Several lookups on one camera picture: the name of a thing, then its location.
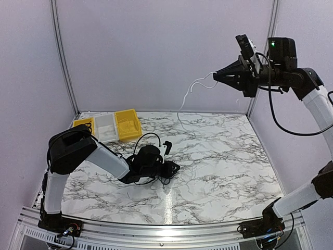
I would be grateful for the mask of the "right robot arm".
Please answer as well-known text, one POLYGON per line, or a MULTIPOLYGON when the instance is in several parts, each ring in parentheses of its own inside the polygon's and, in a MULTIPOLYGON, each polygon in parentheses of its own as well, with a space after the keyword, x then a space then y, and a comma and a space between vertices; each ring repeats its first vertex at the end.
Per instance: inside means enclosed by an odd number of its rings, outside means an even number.
MULTIPOLYGON (((332 149, 332 99, 321 78, 312 68, 299 68, 297 58, 283 60, 265 58, 253 62, 239 56, 227 67, 213 72, 213 79, 241 91, 244 97, 255 98, 257 90, 268 93, 268 103, 275 125, 283 132, 301 137, 322 135, 329 149, 332 149), (296 132, 283 127, 277 120, 272 92, 292 90, 314 118, 319 131, 296 132)), ((283 216, 296 210, 306 209, 320 199, 332 197, 332 162, 324 166, 312 181, 296 189, 283 198, 270 203, 263 211, 262 218, 255 227, 262 233, 269 233, 281 224, 283 216)))

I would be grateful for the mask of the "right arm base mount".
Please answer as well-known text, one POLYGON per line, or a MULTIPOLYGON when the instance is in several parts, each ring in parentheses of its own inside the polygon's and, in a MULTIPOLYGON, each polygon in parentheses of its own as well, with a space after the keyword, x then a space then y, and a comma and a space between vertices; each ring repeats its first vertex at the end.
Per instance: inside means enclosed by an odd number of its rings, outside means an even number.
POLYGON ((244 239, 251 237, 263 236, 275 232, 282 232, 285 229, 285 224, 282 218, 262 217, 243 221, 239 224, 237 231, 242 234, 244 239))

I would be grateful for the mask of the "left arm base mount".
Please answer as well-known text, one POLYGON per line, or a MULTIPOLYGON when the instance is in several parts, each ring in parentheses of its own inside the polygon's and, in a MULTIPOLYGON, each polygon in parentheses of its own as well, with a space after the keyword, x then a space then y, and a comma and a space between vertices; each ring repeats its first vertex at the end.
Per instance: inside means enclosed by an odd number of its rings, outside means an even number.
POLYGON ((63 217, 62 214, 41 215, 38 227, 58 234, 64 233, 70 227, 73 228, 71 235, 79 237, 81 235, 83 222, 81 220, 63 217))

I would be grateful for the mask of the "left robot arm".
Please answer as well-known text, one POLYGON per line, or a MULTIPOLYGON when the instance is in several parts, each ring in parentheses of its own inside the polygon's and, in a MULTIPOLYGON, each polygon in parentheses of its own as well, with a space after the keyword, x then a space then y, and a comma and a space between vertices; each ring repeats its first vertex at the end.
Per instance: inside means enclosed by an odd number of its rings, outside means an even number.
POLYGON ((124 184, 138 182, 141 178, 173 178, 180 166, 165 160, 172 143, 160 142, 135 148, 128 158, 108 148, 94 137, 82 124, 54 135, 48 142, 47 170, 42 184, 41 221, 55 232, 66 227, 62 217, 61 202, 69 175, 84 161, 89 161, 112 174, 124 184))

